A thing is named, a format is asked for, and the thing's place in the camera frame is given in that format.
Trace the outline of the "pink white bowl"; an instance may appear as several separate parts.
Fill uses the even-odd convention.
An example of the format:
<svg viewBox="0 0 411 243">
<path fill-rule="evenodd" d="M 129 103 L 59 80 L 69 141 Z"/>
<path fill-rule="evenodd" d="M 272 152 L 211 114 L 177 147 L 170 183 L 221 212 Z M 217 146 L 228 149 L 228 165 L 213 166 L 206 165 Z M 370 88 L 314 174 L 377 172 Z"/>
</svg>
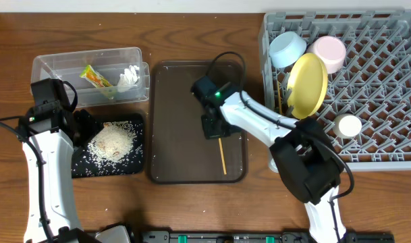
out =
<svg viewBox="0 0 411 243">
<path fill-rule="evenodd" d="M 318 38 L 309 46 L 307 52 L 314 53 L 323 61 L 328 74 L 334 74 L 342 69 L 346 58 L 344 43 L 334 36 Z"/>
</svg>

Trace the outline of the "yellow plate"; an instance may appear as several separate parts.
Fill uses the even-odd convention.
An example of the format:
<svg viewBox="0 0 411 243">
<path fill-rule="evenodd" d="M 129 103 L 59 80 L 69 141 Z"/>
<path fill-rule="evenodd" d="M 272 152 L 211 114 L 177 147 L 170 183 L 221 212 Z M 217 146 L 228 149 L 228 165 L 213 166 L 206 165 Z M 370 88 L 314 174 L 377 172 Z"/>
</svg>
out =
<svg viewBox="0 0 411 243">
<path fill-rule="evenodd" d="M 313 115 L 322 105 L 328 86 L 327 69 L 314 53 L 306 53 L 292 67 L 287 89 L 287 105 L 297 119 Z"/>
</svg>

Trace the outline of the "small green white cup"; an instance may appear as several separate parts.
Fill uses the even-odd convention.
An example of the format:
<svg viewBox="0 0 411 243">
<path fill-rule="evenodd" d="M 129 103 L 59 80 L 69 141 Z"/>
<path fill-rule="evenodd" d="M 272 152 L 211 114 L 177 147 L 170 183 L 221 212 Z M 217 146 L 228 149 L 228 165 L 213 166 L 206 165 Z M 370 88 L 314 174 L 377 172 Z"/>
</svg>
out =
<svg viewBox="0 0 411 243">
<path fill-rule="evenodd" d="M 353 138 L 360 133 L 362 122 L 352 114 L 338 115 L 334 120 L 333 132 L 339 138 Z"/>
</svg>

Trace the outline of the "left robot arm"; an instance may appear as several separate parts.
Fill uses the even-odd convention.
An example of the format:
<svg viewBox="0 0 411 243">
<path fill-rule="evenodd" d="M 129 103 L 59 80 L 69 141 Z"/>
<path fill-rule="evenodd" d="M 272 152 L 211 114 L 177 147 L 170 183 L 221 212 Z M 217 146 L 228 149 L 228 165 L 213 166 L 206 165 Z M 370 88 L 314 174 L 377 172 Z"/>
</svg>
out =
<svg viewBox="0 0 411 243">
<path fill-rule="evenodd" d="M 25 242 L 132 242 L 124 225 L 85 232 L 78 218 L 72 157 L 102 129 L 87 111 L 76 111 L 68 82 L 47 78 L 31 85 L 34 106 L 16 128 L 28 165 L 29 216 Z"/>
</svg>

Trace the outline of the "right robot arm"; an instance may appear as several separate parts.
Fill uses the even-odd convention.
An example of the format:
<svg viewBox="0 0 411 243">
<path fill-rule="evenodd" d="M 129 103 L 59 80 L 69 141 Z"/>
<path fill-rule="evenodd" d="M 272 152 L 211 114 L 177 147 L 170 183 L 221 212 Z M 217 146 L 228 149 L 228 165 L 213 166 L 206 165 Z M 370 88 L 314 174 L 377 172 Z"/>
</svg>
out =
<svg viewBox="0 0 411 243">
<path fill-rule="evenodd" d="M 346 228 L 337 203 L 344 162 L 326 133 L 313 119 L 282 116 L 228 82 L 218 87 L 203 76 L 191 93 L 204 109 L 202 130 L 207 139 L 228 137 L 241 130 L 269 147 L 281 180 L 304 203 L 309 233 L 316 242 L 341 242 Z"/>
</svg>

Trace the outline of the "white tissue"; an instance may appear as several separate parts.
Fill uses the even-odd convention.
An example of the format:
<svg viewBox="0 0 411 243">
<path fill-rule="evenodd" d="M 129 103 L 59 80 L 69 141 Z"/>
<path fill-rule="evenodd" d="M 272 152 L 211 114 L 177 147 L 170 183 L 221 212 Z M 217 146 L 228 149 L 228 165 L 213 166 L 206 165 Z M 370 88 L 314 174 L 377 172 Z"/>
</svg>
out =
<svg viewBox="0 0 411 243">
<path fill-rule="evenodd" d="M 130 65 L 124 70 L 123 74 L 119 75 L 117 89 L 119 92 L 125 92 L 133 85 L 136 85 L 140 79 L 140 68 L 137 65 Z"/>
</svg>

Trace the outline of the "light blue bowl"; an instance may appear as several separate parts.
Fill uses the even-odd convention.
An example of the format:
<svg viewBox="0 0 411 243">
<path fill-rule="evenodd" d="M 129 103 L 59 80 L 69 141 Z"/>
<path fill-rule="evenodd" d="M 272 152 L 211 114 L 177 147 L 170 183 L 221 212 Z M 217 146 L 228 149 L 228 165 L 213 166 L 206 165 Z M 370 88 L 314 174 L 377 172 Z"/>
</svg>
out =
<svg viewBox="0 0 411 243">
<path fill-rule="evenodd" d="M 295 32 L 284 32 L 269 46 L 269 56 L 274 68 L 286 68 L 295 63 L 306 51 L 307 43 Z"/>
</svg>

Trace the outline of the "green orange snack wrapper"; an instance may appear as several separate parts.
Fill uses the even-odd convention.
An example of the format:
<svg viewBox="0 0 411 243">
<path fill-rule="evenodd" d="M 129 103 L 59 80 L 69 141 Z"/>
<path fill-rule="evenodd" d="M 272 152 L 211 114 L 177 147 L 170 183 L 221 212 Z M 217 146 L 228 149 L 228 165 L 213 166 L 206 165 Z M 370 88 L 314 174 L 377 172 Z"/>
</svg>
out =
<svg viewBox="0 0 411 243">
<path fill-rule="evenodd" d="M 80 77 L 99 89 L 99 91 L 108 99 L 114 98 L 115 91 L 113 90 L 113 85 L 103 75 L 95 71 L 91 65 L 87 65 L 84 68 Z"/>
</svg>

